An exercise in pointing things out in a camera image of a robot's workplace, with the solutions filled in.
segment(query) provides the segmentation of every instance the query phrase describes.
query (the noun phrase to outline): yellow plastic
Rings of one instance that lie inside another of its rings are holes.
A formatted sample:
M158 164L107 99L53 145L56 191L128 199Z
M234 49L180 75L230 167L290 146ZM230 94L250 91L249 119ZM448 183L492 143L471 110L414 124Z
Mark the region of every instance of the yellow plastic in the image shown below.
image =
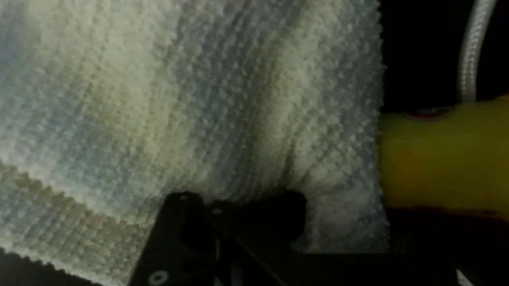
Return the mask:
M389 207L509 218L508 99L384 116L381 148Z

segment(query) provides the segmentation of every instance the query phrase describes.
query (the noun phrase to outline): white cable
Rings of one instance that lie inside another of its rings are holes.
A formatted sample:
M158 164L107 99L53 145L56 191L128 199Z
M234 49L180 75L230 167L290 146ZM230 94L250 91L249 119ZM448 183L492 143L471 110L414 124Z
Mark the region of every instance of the white cable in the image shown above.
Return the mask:
M479 56L495 5L497 0L476 0L465 32L459 78L463 103L475 103L478 100Z

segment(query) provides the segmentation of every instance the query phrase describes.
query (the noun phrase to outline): terry cloth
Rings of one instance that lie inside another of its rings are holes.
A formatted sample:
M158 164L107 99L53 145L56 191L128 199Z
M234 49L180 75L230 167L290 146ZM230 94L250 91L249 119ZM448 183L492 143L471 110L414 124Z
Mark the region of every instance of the terry cloth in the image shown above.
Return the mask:
M126 285L171 192L382 251L376 0L0 0L0 246Z

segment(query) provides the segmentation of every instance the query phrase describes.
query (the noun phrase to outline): black object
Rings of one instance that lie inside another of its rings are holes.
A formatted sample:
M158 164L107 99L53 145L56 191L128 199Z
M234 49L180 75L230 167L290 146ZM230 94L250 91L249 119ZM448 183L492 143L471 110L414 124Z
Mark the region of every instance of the black object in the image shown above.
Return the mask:
M193 194L171 196L131 286L212 286L217 281L223 286L459 285L452 259L441 251L419 256L298 254L252 223L252 211L222 202L206 207Z

